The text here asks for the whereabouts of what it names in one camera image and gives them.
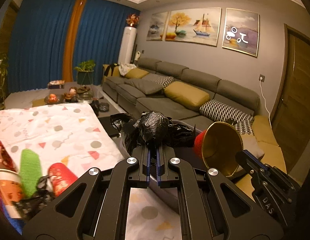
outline door handle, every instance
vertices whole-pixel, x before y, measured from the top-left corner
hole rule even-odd
[[[284,102],[283,98],[281,99],[281,103],[282,103],[283,106],[287,106],[287,104]]]

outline polka dot blanket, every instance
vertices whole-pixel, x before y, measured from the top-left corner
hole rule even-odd
[[[0,140],[17,167],[23,149],[37,153],[44,175],[57,162],[80,177],[91,167],[111,169],[126,157],[88,104],[0,111]],[[150,189],[131,189],[125,239],[182,239],[179,216]]]

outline white tower air conditioner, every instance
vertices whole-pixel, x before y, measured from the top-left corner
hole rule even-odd
[[[122,45],[120,46],[118,64],[130,63],[134,48],[137,29],[134,27],[125,27],[122,36]]]

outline orange curtain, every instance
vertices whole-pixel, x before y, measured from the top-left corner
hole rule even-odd
[[[63,80],[65,80],[65,82],[73,81],[73,53],[79,21],[85,7],[85,3],[86,0],[76,0],[72,16],[69,21],[63,58]]]

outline houndstooth pillow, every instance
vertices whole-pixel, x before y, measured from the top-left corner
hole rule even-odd
[[[236,122],[249,120],[250,125],[254,121],[254,117],[246,114],[234,107],[218,102],[215,99],[208,101],[199,108],[199,112],[214,122],[226,122],[233,119]]]
[[[237,124],[233,125],[235,130],[239,134],[251,134],[254,135],[254,132],[251,127],[251,120],[243,120],[241,122],[238,122]]]
[[[149,73],[144,76],[142,79],[148,80],[157,84],[161,84],[164,88],[174,82],[174,78],[170,76],[158,75]]]

